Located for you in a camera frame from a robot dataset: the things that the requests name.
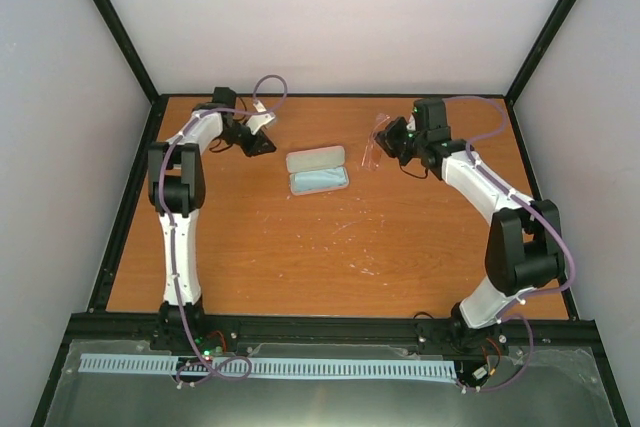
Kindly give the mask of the thin red frame sunglasses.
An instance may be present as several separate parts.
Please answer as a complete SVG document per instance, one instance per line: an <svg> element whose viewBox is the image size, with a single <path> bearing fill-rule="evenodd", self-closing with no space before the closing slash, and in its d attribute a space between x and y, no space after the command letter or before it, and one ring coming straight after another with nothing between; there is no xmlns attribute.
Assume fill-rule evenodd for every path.
<svg viewBox="0 0 640 427"><path fill-rule="evenodd" d="M386 128L390 120L391 120L390 116L384 113L379 113L376 116L374 125L368 136L364 154L361 161L361 167L363 169L370 172L376 171L378 169L380 160L382 158L383 149L377 143L376 135L379 132L382 132Z"/></svg>

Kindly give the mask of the pink glasses case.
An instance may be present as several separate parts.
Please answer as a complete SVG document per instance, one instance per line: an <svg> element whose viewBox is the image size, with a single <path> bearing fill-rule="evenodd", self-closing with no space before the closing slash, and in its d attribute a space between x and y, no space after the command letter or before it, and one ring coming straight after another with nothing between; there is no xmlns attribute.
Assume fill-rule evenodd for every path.
<svg viewBox="0 0 640 427"><path fill-rule="evenodd" d="M350 180L347 169L345 167L346 152L343 146L334 145L315 149L307 149L301 151L290 152L286 155L286 168L289 174L289 187L294 196L310 195L315 193L330 192L341 190L349 186ZM316 192L305 192L301 194L293 193L291 190L291 176L295 173L315 171L322 169L332 169L342 167L348 176L349 183L347 186L339 189L331 189Z"/></svg>

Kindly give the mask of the light blue cleaning cloth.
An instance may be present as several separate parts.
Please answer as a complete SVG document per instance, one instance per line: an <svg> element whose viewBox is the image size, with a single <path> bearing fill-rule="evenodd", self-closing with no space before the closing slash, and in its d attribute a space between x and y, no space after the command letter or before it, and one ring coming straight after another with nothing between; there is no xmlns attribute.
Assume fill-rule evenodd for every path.
<svg viewBox="0 0 640 427"><path fill-rule="evenodd" d="M291 190L296 194L339 189L348 183L348 176L342 167L295 173L290 182Z"/></svg>

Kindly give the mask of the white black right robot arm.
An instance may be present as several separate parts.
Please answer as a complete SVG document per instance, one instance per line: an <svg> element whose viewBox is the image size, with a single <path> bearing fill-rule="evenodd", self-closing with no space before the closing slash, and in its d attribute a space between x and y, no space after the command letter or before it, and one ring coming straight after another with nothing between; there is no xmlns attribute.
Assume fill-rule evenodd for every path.
<svg viewBox="0 0 640 427"><path fill-rule="evenodd" d="M576 266L557 206L520 192L489 167L472 140L454 138L447 106L442 98L418 99L408 117L375 128L371 138L401 167L419 160L426 174L458 191L489 226L485 276L451 311L449 338L462 349L478 333L505 322L515 305L568 290Z"/></svg>

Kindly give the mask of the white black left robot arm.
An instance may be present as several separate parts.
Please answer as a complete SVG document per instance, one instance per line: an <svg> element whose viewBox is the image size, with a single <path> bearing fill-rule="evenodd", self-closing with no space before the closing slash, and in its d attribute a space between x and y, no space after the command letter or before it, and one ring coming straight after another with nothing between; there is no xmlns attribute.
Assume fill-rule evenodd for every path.
<svg viewBox="0 0 640 427"><path fill-rule="evenodd" d="M208 325L195 316L202 290L196 260L196 230L206 197L202 156L220 140L251 158L276 151L264 128L275 120L256 96L252 108L235 107L238 96L226 87L214 89L212 100L197 105L176 134L148 149L149 201L158 214L164 243L166 280L161 307L169 318L181 316L172 335L186 349L201 347Z"/></svg>

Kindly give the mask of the clear plastic front sheet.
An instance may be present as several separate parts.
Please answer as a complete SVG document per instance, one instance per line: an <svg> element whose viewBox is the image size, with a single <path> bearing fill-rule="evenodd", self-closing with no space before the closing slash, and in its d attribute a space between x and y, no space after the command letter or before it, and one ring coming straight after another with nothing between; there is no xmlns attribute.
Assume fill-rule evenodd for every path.
<svg viewBox="0 0 640 427"><path fill-rule="evenodd" d="M400 348L264 344L254 358L444 360L453 383L268 380L77 371L85 353L168 355L145 342L71 345L47 426L612 426L592 351L512 348L478 363Z"/></svg>

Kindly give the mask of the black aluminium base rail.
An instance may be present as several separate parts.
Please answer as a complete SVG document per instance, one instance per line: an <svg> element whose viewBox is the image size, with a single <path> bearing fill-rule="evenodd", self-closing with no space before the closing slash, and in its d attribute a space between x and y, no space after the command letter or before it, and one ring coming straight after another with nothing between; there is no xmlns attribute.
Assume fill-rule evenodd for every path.
<svg viewBox="0 0 640 427"><path fill-rule="evenodd" d="M495 351L499 336L502 348L525 348L528 334L521 320L455 340L444 319L429 318L322 318L207 315L190 322L198 340L215 344L220 337L226 350L246 355L262 344L364 345L404 348L411 354L444 358L478 358L483 349ZM71 316L61 346L74 341L146 341L153 350L183 354L191 350L180 319L166 320L154 314L91 312Z"/></svg>

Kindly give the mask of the black enclosure frame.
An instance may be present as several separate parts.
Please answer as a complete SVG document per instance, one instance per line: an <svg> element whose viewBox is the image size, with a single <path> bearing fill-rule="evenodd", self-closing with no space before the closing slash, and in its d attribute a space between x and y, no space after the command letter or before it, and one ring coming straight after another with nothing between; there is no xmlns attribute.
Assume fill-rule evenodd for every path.
<svg viewBox="0 0 640 427"><path fill-rule="evenodd" d="M63 361L69 353L72 340L78 340L82 334L105 334L113 338L122 339L126 333L130 333L134 340L141 339L143 335L151 334L151 321L153 319L151 315L133 313L108 314L106 312L106 301L111 294L113 281L117 272L116 263L120 260L126 236L129 233L133 219L133 200L134 197L141 192L142 175L146 172L147 168L146 149L150 145L151 140L155 138L159 132L160 121L165 114L168 100L171 96L169 94L158 93L111 0L92 1L123 53L134 77L142 87L145 96L151 102L151 107L130 170L125 192L118 208L116 220L107 243L106 253L98 270L97 280L95 281L87 310L80 314L73 314L70 318L34 414L32 420L34 426L43 426L46 421L52 418L51 405L54 400L55 391L61 384L60 378L63 371ZM514 112L514 106L576 1L577 0L557 0L523 64L519 68L512 85L509 87L507 93L500 97L506 102L509 125L515 135L529 187L536 199L541 198L541 192L524 144L522 132Z"/></svg>

